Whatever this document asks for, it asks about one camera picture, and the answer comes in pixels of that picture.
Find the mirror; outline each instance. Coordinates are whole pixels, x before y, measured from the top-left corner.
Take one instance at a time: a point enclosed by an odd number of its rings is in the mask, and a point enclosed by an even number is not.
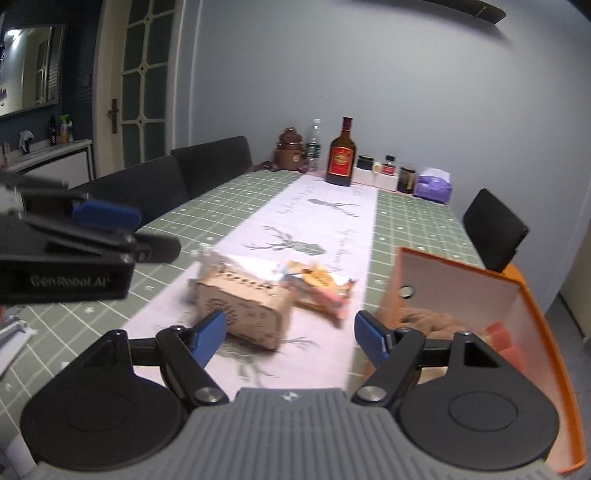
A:
[[[0,116],[59,102],[64,26],[13,28],[0,43]]]

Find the chair backrest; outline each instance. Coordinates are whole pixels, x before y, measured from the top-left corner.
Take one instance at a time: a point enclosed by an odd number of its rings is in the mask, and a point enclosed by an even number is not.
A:
[[[487,189],[466,210],[464,228],[484,266],[502,272],[530,229]]]
[[[169,155],[120,170],[72,189],[142,212],[141,226],[190,200],[177,159]]]
[[[192,198],[246,173],[252,165],[246,137],[172,150],[181,167],[187,192]]]

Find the door handle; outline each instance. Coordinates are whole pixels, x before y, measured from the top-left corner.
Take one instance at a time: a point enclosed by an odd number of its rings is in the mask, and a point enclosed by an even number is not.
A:
[[[111,118],[111,132],[114,134],[117,133],[117,113],[119,113],[117,98],[113,98],[111,100],[111,110],[107,112],[107,115]]]

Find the floor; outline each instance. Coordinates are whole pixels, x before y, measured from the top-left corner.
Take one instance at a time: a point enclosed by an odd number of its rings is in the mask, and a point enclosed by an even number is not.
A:
[[[591,479],[591,355],[584,350],[581,333],[560,297],[556,297],[546,313],[546,320],[562,351],[577,394],[587,440],[587,455],[590,459],[587,465],[570,475],[568,479],[589,480]]]

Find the countertop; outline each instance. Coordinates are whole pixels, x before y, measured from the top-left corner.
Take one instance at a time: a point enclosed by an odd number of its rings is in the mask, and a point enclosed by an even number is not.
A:
[[[92,145],[92,140],[75,140],[68,144],[57,144],[52,147],[41,148],[27,155],[22,155],[11,160],[11,165],[6,169],[9,173],[16,173],[26,168],[34,167],[37,164],[51,160],[54,157],[83,150]]]

